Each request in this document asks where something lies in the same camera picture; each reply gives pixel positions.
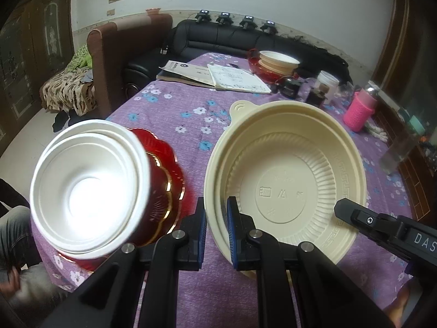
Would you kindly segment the white foam bowl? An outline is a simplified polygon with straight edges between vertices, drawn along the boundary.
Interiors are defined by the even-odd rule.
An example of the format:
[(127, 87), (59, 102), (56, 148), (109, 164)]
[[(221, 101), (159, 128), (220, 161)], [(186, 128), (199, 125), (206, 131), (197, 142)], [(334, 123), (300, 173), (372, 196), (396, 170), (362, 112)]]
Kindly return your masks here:
[(150, 190), (150, 162), (137, 136), (111, 121), (89, 120), (68, 127), (45, 148), (29, 203), (50, 245), (75, 261), (90, 261), (127, 242)]

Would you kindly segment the beige plastic bowl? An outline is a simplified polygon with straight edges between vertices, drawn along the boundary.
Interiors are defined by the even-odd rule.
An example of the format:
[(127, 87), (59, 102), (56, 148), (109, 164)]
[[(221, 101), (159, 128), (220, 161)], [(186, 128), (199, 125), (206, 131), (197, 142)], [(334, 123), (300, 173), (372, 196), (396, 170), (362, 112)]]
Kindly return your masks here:
[(335, 217), (337, 201), (365, 204), (367, 182), (353, 139), (332, 116), (297, 101), (230, 107), (230, 126), (207, 164), (204, 206), (212, 237), (230, 258), (226, 202), (278, 241), (314, 243), (338, 263), (357, 232)]

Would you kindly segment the small red plastic plate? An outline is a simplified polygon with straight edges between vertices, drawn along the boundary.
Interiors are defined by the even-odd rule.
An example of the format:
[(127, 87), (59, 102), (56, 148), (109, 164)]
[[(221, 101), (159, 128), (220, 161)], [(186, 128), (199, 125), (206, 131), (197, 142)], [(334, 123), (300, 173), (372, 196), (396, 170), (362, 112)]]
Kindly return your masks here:
[(143, 218), (130, 241), (146, 246), (171, 233), (181, 215), (184, 175), (173, 148), (149, 130), (133, 129), (150, 162), (150, 197)]

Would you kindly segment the stack of beige bowls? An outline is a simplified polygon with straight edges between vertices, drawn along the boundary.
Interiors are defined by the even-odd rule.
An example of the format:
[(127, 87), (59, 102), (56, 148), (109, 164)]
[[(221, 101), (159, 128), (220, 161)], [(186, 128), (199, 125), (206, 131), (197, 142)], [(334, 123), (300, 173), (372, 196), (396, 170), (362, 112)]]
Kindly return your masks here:
[(294, 57), (269, 50), (259, 52), (258, 63), (263, 68), (279, 75), (292, 75), (300, 65), (300, 61)]

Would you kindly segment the red plates under stack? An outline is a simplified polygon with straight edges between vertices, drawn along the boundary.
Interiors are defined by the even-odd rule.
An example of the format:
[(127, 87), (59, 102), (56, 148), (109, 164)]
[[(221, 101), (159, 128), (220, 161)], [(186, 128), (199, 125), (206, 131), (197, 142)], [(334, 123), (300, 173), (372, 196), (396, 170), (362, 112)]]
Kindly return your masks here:
[(273, 84), (278, 79), (287, 76), (287, 77), (293, 77), (295, 74), (295, 71), (292, 75), (279, 75), (277, 73), (271, 72), (265, 68), (263, 68), (259, 63), (259, 50), (252, 49), (249, 50), (247, 53), (247, 61), (249, 63), (250, 71), (252, 74), (257, 75), (262, 81)]

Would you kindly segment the seated person in jeans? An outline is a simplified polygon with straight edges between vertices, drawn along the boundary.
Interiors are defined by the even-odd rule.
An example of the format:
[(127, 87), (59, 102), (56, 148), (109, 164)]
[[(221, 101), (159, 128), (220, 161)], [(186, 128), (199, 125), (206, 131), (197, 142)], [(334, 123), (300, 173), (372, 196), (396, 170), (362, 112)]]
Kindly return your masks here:
[(26, 327), (40, 327), (69, 293), (50, 279), (36, 247), (30, 210), (1, 217), (1, 297)]

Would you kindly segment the white gloves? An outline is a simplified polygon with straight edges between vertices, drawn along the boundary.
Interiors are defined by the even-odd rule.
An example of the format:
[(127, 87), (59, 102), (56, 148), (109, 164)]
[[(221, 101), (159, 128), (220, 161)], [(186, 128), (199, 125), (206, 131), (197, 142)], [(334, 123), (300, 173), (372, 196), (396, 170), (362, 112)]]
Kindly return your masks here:
[(382, 128), (370, 123), (369, 121), (365, 123), (364, 128), (374, 138), (379, 139), (384, 143), (388, 142), (388, 135)]

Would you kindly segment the pink knit-sleeved bottle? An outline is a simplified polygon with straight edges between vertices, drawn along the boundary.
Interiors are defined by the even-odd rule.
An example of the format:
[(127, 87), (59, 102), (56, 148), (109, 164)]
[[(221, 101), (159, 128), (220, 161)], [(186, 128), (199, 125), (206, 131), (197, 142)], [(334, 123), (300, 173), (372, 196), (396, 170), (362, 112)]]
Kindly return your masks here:
[(353, 95), (353, 101), (343, 116), (345, 125), (353, 132), (359, 132), (366, 121), (374, 114), (378, 101), (375, 89), (361, 88)]

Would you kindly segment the black stamp with cork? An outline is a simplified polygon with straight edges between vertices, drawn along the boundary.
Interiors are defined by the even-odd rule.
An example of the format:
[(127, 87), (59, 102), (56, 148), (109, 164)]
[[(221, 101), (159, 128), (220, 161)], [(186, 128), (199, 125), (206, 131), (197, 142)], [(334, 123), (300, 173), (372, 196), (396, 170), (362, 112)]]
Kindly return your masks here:
[(320, 83), (319, 86), (310, 88), (305, 102), (314, 107), (320, 107), (327, 99), (326, 95), (329, 90), (326, 84)]

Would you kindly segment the white plastic jar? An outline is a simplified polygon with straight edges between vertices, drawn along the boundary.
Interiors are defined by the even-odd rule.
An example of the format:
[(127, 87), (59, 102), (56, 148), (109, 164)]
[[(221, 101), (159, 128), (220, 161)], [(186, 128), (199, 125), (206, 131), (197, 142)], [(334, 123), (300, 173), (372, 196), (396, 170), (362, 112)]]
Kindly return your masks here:
[(340, 81), (334, 75), (331, 75), (324, 70), (320, 71), (315, 80), (315, 87), (324, 91), (324, 104), (331, 103), (336, 91), (338, 90), (339, 82)]

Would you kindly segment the black leather sofa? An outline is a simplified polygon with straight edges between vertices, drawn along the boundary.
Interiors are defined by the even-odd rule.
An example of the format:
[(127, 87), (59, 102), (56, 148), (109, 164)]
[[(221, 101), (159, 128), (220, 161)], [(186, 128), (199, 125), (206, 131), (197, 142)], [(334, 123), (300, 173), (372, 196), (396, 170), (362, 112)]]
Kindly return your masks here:
[(252, 49), (272, 50), (296, 58), (300, 61), (298, 74), (304, 78), (314, 77), (323, 70), (335, 76), (341, 84), (352, 81), (349, 64), (343, 58), (296, 37), (285, 38), (235, 25), (197, 23), (186, 19), (167, 34), (161, 46), (128, 60), (122, 68), (125, 93), (131, 98), (155, 81), (160, 67), (169, 60), (190, 62), (209, 52), (246, 58)]

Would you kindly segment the purple floral tablecloth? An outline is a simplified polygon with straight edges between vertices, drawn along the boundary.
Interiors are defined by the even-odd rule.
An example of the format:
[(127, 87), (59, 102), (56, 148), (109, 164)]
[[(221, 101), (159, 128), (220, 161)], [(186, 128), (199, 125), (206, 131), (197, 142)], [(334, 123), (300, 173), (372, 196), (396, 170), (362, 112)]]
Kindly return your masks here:
[[(156, 81), (114, 111), (110, 121), (149, 130), (175, 150), (187, 186), (181, 212), (187, 215), (203, 193), (207, 163), (231, 122), (230, 107), (240, 100), (262, 105), (276, 101), (277, 96)], [(387, 146), (362, 133), (351, 133), (351, 138), (367, 179), (366, 205), (376, 212), (408, 215), (410, 202), (405, 183), (399, 174), (387, 175), (379, 166)], [(289, 144), (278, 139), (251, 147), (249, 157), (238, 161), (224, 177), (223, 186), (225, 194), (235, 196), (239, 208), (252, 215), (256, 225), (278, 233), (280, 238), (286, 238), (291, 220), (267, 213), (266, 194), (276, 199), (289, 198), (289, 180), (296, 178), (293, 165), (303, 164), (300, 157), (287, 156), (289, 149)], [(403, 260), (359, 235), (339, 266), (391, 318), (399, 316), (398, 293), (410, 278)], [(202, 270), (181, 274), (179, 283), (179, 327), (256, 326), (254, 276), (234, 270), (212, 235), (206, 239)]]

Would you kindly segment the white paper document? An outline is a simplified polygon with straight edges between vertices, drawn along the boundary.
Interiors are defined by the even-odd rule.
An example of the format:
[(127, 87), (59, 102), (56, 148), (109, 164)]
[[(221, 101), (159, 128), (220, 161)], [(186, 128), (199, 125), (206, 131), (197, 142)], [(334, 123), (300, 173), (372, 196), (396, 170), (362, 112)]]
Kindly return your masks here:
[(270, 94), (270, 88), (257, 75), (245, 70), (208, 65), (207, 69), (217, 90), (231, 90), (243, 93)]

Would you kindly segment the green cloth on bed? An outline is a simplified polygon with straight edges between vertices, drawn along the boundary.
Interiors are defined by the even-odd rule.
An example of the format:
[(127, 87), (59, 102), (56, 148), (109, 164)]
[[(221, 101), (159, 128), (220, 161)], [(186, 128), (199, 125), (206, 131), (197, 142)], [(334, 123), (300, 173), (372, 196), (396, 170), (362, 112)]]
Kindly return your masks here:
[(82, 45), (72, 57), (67, 68), (69, 70), (76, 70), (78, 68), (92, 68), (93, 61), (88, 50), (87, 45)]

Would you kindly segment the wooden wardrobe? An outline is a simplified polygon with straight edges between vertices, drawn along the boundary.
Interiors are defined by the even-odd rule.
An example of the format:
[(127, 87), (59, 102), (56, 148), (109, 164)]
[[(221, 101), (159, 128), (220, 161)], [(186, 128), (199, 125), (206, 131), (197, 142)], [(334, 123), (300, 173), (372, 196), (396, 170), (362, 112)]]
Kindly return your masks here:
[(39, 90), (73, 56), (71, 0), (13, 0), (1, 22), (1, 149), (42, 108)]

